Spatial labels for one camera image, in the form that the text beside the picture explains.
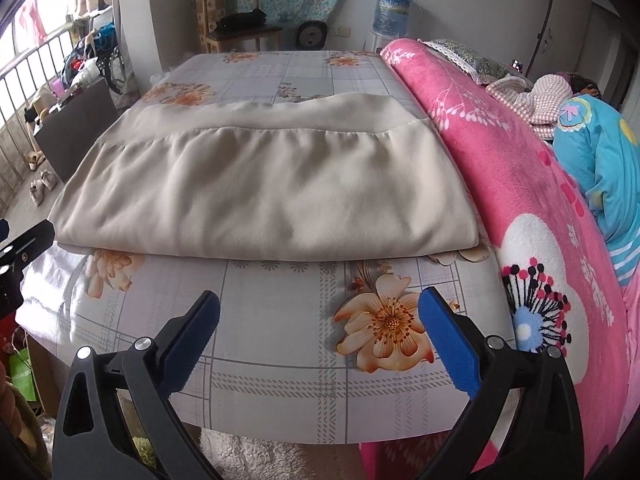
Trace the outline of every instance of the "pink and white checkered fabric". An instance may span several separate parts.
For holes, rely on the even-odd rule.
[[[489,95],[527,121],[541,139],[553,139],[560,106],[572,96],[569,83],[559,75],[539,78],[531,92],[526,83],[514,76],[505,76],[486,87]]]

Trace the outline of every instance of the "green bag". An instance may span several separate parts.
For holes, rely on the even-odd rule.
[[[31,357],[29,349],[24,348],[9,356],[9,374],[14,387],[20,391],[25,400],[36,401],[36,386],[31,372]]]

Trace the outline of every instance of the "water bottle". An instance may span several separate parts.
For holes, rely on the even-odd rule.
[[[409,8],[413,0],[378,0],[373,19],[373,32],[401,38],[406,35]]]

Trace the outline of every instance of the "wall socket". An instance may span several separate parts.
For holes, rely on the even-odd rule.
[[[342,38],[351,37],[351,27],[345,27],[343,25],[331,25],[328,29],[329,36],[341,36]]]

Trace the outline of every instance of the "black speaker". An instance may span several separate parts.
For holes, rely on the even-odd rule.
[[[296,49],[322,50],[326,41],[327,27],[325,22],[303,22],[296,31]]]

